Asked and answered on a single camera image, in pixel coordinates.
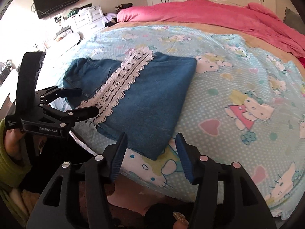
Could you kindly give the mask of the yellow green sleeve forearm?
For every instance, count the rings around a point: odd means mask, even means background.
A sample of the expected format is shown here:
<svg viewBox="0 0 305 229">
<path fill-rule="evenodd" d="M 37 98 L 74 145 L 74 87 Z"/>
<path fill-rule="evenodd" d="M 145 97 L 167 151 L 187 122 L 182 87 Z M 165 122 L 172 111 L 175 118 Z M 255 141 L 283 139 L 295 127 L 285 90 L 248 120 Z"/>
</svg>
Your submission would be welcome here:
<svg viewBox="0 0 305 229">
<path fill-rule="evenodd" d="M 1 228 L 25 228 L 28 220 L 26 212 L 9 196 L 13 188 L 17 188 L 28 171 L 28 168 L 17 165 L 7 154 L 4 147 L 5 122 L 1 121 Z"/>
</svg>

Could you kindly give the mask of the left hand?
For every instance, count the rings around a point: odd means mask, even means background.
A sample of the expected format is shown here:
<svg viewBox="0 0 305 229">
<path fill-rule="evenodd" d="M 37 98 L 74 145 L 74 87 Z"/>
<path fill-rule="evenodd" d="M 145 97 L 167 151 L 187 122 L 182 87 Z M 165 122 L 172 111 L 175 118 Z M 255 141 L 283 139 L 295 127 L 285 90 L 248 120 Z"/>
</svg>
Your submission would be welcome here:
<svg viewBox="0 0 305 229">
<path fill-rule="evenodd" d="M 20 129 L 5 130 L 4 149 L 9 157 L 15 160 L 21 160 L 20 140 L 26 135 Z"/>
</svg>

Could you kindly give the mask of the right hand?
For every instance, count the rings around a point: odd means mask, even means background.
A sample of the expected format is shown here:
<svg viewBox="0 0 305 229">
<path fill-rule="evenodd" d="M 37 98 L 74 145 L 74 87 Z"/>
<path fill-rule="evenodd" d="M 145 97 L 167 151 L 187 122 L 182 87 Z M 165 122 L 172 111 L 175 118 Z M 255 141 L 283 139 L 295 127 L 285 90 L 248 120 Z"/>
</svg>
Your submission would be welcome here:
<svg viewBox="0 0 305 229">
<path fill-rule="evenodd" d="M 173 229 L 187 229 L 189 222 L 186 220 L 186 217 L 180 212 L 173 212 L 173 217 L 176 219 L 176 222 L 173 225 Z"/>
</svg>

